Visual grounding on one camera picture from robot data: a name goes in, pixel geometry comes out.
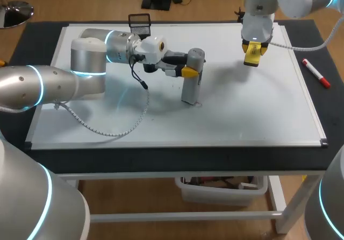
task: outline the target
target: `robotic arm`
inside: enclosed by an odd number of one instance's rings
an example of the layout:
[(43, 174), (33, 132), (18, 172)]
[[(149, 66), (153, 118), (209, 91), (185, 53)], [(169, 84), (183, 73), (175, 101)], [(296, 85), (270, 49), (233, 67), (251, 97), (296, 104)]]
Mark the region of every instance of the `robotic arm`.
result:
[(105, 92), (107, 61), (128, 63), (136, 76), (133, 65), (140, 62), (146, 72), (161, 69), (168, 76), (183, 77), (182, 101), (197, 101), (204, 64), (201, 49), (174, 53), (167, 50), (164, 37), (141, 40), (133, 33), (86, 29), (71, 44), (70, 71), (40, 65), (1, 68), (0, 110), (22, 112), (38, 104), (101, 96)]
[[(269, 43), (281, 46), (271, 42), (274, 13), (278, 6), (290, 18), (302, 18), (326, 7), (342, 12), (344, 7), (342, 0), (245, 0), (246, 13), (241, 31), (242, 48), (246, 54), (245, 65), (258, 66), (260, 56), (264, 55)], [(292, 49), (306, 51), (304, 48), (292, 47)]]

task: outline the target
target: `black stand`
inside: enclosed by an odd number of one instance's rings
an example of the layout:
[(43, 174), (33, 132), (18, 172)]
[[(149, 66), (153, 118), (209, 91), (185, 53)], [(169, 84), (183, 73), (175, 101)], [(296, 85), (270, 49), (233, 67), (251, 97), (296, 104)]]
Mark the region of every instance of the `black stand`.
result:
[(141, 8), (149, 10), (166, 10), (169, 11), (171, 0), (143, 0)]

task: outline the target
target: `white table frame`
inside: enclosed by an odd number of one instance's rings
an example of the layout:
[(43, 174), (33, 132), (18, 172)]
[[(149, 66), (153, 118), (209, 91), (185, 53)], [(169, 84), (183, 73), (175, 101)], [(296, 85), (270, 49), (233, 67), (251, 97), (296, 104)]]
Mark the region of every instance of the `white table frame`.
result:
[[(74, 187), (79, 180), (175, 178), (200, 176), (268, 175), (269, 193), (273, 211), (218, 211), (177, 213), (133, 213), (91, 215), (91, 223), (147, 222), (147, 221), (214, 221), (214, 220), (276, 220), (278, 234), (287, 234), (304, 212), (309, 196), (321, 179), (324, 171), (269, 171), (269, 172), (141, 172), (141, 173), (90, 173), (60, 174)], [(285, 203), (279, 175), (304, 175), (307, 178), (299, 187), (288, 205)]]

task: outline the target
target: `whiteboard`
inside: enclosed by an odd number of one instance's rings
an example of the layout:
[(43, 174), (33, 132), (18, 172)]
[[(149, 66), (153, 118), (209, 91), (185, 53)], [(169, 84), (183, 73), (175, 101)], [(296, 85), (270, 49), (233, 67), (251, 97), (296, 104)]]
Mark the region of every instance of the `whiteboard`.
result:
[[(129, 32), (123, 24), (71, 24), (60, 36), (52, 65), (70, 67), (70, 45), (86, 28)], [(241, 24), (153, 24), (172, 51), (205, 51), (196, 106), (181, 101), (183, 78), (158, 70), (135, 70), (149, 86), (150, 105), (129, 135), (97, 135), (64, 109), (37, 108), (27, 137), (32, 149), (194, 146), (321, 146), (326, 138), (293, 51), (269, 46), (258, 67), (243, 65)], [(290, 44), (285, 28), (274, 24), (273, 41)], [(72, 101), (69, 106), (104, 132), (128, 130), (140, 116), (146, 92), (126, 64), (108, 63), (102, 99)]]

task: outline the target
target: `plastic storage box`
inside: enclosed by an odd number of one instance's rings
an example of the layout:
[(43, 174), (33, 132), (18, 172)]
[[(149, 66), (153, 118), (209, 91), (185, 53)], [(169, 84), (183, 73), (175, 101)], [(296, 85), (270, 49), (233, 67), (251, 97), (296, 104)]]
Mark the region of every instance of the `plastic storage box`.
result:
[(187, 185), (184, 177), (175, 178), (176, 185), (182, 190), (184, 201), (224, 204), (232, 206), (248, 206), (255, 197), (264, 195), (268, 190), (267, 177), (255, 177), (252, 183), (258, 185), (257, 190), (223, 189)]

